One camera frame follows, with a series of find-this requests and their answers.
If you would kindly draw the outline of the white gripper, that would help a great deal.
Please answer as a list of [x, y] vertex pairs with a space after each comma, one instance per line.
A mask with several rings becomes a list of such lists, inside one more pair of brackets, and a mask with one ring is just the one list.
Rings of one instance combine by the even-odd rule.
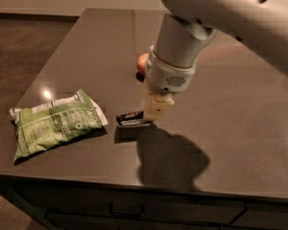
[[172, 94], [184, 91], [195, 73], [195, 64], [188, 68], [172, 66], [159, 59], [151, 46], [145, 66], [146, 82], [142, 88], [143, 119], [155, 121], [168, 112], [175, 103]]

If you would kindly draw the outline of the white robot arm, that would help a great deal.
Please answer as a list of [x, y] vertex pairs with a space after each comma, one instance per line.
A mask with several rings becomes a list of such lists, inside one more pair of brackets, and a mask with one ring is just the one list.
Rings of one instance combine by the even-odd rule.
[[145, 65], [143, 119], [174, 104], [196, 72], [200, 51], [217, 32], [241, 42], [288, 77], [288, 0], [161, 0], [163, 16]]

